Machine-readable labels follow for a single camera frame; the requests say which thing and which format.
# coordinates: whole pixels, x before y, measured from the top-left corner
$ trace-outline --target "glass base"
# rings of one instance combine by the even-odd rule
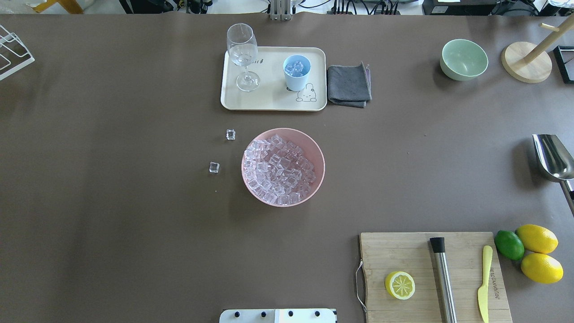
[[[244,92],[254,91],[259,87],[259,75],[251,71],[239,74],[237,87]]]

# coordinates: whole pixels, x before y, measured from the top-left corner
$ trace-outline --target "lemon half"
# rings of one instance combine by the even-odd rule
[[[409,299],[414,294],[414,279],[404,271],[393,271],[387,275],[385,287],[394,298]]]

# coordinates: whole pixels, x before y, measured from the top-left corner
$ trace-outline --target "gray cloth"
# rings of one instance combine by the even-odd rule
[[[336,105],[365,107],[373,98],[370,78],[363,63],[358,66],[329,66],[327,98]]]

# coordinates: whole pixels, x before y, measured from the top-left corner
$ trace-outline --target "pink bowl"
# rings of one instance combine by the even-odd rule
[[[247,185],[247,179],[245,178],[245,172],[243,169],[243,164],[245,162],[245,153],[243,154],[243,158],[241,158],[241,176],[243,177],[243,182],[245,183],[245,187],[247,187],[249,192],[251,192],[251,194],[253,196],[255,196],[256,199],[260,200],[261,202],[263,202],[265,204],[269,204],[269,205],[277,206],[277,207],[288,207],[288,206],[294,206],[294,205],[301,204],[301,203],[307,201],[308,199],[310,199],[315,194],[315,192],[319,189],[321,184],[323,183],[323,178],[325,177],[325,157],[323,156],[323,152],[321,151],[321,148],[319,148],[319,145],[317,145],[317,143],[315,142],[315,140],[313,140],[313,138],[309,137],[307,134],[305,134],[299,130],[295,130],[295,129],[291,129],[291,128],[276,128],[276,129],[267,130],[266,132],[263,132],[259,136],[253,138],[253,140],[263,140],[263,139],[267,140],[267,139],[273,137],[274,134],[281,136],[281,138],[285,139],[286,141],[292,141],[294,144],[301,147],[303,149],[303,152],[304,152],[303,155],[311,163],[313,163],[313,165],[315,167],[314,172],[315,172],[315,176],[317,177],[317,179],[315,179],[315,181],[313,183],[309,184],[311,187],[311,192],[309,193],[309,196],[307,196],[305,199],[302,199],[300,202],[288,204],[288,205],[271,204],[271,203],[265,202],[263,199],[258,197],[255,194],[255,192],[253,192],[249,188],[249,186]]]

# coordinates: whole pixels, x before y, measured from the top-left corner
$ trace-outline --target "cutting board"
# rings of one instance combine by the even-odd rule
[[[367,323],[443,322],[436,265],[429,238],[444,237],[458,322],[482,322],[477,291],[482,284],[482,248],[492,255],[488,291],[490,323],[511,323],[512,316],[492,232],[364,232],[360,235],[366,288]],[[405,301],[385,289],[392,271],[408,272],[416,291]]]

